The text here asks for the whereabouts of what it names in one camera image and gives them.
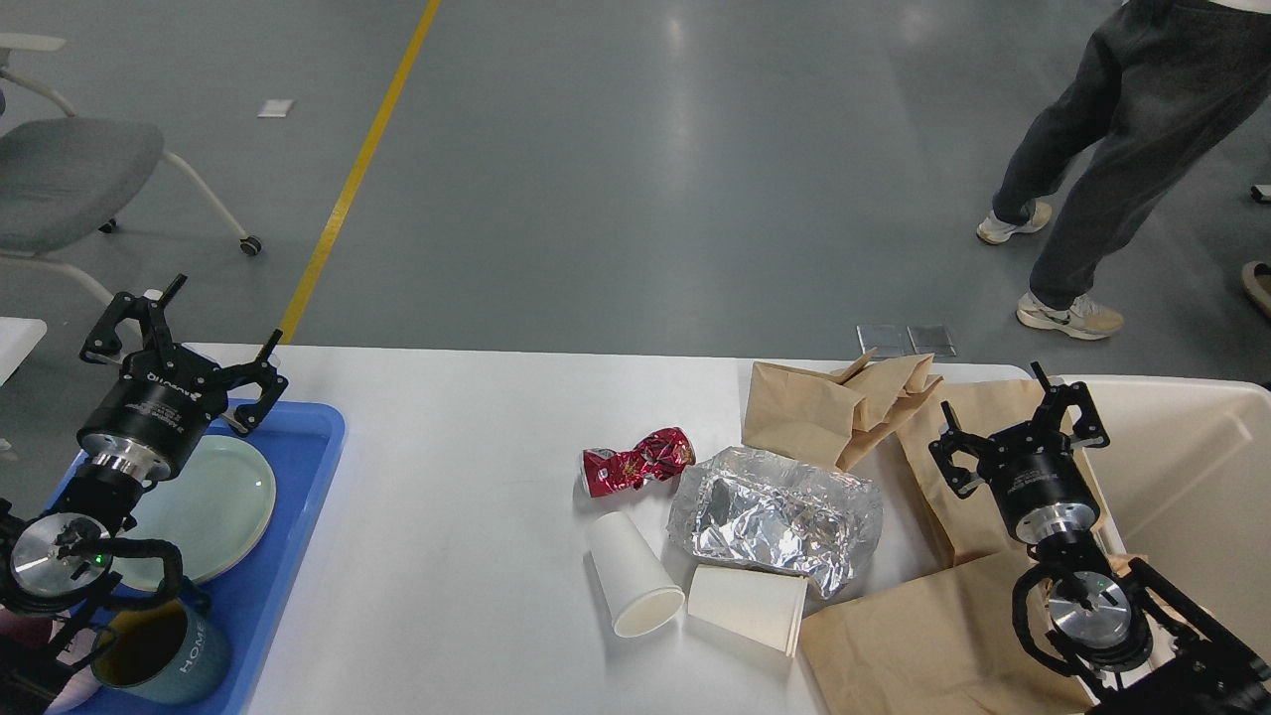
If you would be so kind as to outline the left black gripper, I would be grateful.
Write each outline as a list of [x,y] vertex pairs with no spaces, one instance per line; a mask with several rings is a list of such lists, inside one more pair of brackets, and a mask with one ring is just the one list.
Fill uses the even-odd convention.
[[[118,381],[78,431],[78,446],[92,457],[104,453],[144,467],[139,480],[168,481],[186,469],[214,411],[221,410],[236,436],[249,436],[289,385],[269,362],[282,330],[272,331],[254,359],[229,367],[174,343],[165,309],[187,279],[175,276],[160,298],[118,291],[78,352],[83,362],[119,364]],[[122,323],[133,323],[141,335],[141,348],[127,357],[118,335]],[[257,401],[226,411],[228,392],[248,384],[259,386]]]

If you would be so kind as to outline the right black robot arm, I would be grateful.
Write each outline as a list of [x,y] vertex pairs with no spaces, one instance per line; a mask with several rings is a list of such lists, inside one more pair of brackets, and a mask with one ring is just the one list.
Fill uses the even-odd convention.
[[1113,570],[1094,537],[1099,505],[1077,450],[1110,438],[1085,384],[1054,384],[1032,417],[991,436],[967,433],[948,401],[929,444],[962,499],[986,486],[1005,533],[1032,560],[1016,580],[1010,621],[1040,665],[1075,677],[1096,714],[1266,714],[1268,664],[1143,558]]

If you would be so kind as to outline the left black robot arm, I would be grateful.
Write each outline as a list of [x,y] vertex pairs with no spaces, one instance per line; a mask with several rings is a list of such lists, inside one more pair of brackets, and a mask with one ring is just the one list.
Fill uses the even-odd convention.
[[58,660],[97,611],[149,611],[179,596],[182,552],[168,540],[128,538],[132,512],[159,483],[180,475],[215,420],[248,436],[287,389],[269,361],[282,330],[254,359],[231,366],[178,344],[165,309],[183,284],[186,276],[175,276],[159,298],[114,293],[78,354],[119,366],[113,389],[78,431],[83,462],[39,516],[20,519],[3,503],[3,607],[61,622],[42,645],[3,638],[5,714],[44,714],[99,657],[93,650]]

